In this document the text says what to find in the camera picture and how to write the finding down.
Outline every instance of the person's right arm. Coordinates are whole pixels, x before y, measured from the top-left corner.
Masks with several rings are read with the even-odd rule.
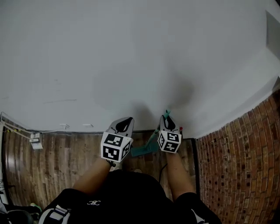
[[[167,174],[168,182],[172,192],[173,200],[175,201],[184,193],[196,193],[192,185],[190,176],[185,170],[178,153],[166,153],[167,158]]]

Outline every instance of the person's left arm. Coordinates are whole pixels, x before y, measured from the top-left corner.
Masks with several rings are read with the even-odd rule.
[[[94,194],[105,181],[111,165],[102,158],[98,158],[95,163],[75,182],[73,189]]]

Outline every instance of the white logo on shirt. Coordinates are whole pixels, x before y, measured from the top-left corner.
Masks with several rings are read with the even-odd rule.
[[[90,201],[89,203],[87,203],[87,205],[100,205],[100,204],[97,204],[98,202],[101,202],[101,201]]]

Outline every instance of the wall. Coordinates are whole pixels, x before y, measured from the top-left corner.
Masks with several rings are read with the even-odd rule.
[[[277,91],[253,110],[197,140],[200,196],[224,224],[271,223],[277,213],[279,109]]]
[[[0,110],[35,130],[104,131],[124,116],[154,129],[169,107],[184,137],[199,137],[278,75],[265,9],[262,0],[1,1]]]

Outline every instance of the bracelet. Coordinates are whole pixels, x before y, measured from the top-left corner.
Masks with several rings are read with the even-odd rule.
[[[115,166],[116,166],[115,163],[114,163],[113,161],[110,161],[110,160],[108,160],[108,159],[106,159],[106,161],[110,164],[110,166],[112,166],[112,167],[115,167]]]

